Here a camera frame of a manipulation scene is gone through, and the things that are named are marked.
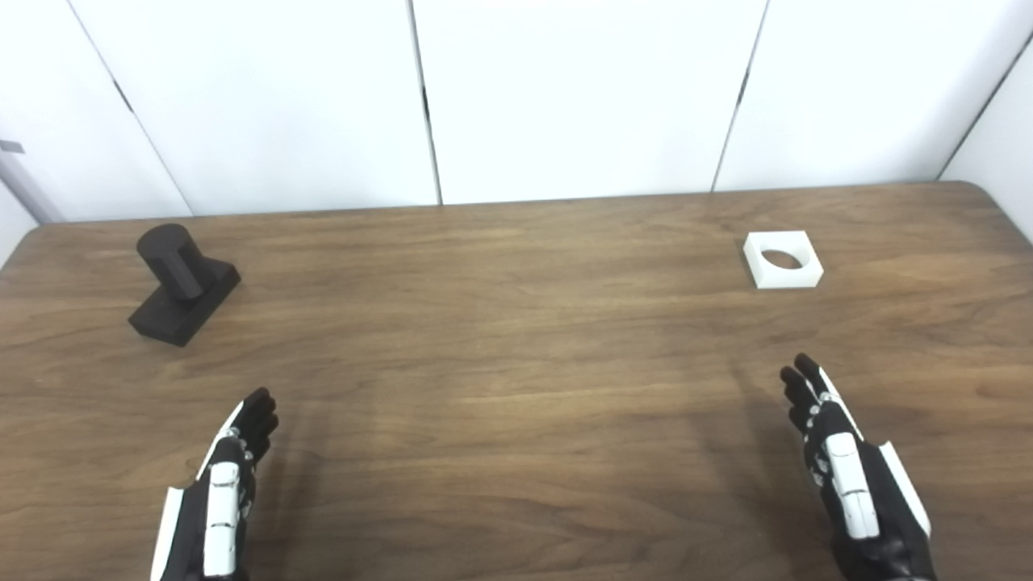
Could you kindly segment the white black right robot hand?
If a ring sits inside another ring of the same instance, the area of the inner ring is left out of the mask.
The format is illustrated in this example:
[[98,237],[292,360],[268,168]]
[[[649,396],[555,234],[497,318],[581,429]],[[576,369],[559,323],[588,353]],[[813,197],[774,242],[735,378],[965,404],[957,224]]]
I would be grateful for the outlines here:
[[893,442],[868,441],[829,375],[799,353],[780,371],[805,467],[829,515],[846,580],[936,580],[932,522]]

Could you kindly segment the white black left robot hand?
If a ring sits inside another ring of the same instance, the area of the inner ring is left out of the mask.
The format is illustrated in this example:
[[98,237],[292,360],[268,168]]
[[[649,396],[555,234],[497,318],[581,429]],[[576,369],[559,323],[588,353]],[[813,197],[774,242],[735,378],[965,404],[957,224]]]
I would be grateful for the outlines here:
[[276,400],[258,387],[211,439],[202,466],[183,488],[169,487],[151,580],[248,580],[244,551],[255,504],[256,468],[279,426]]

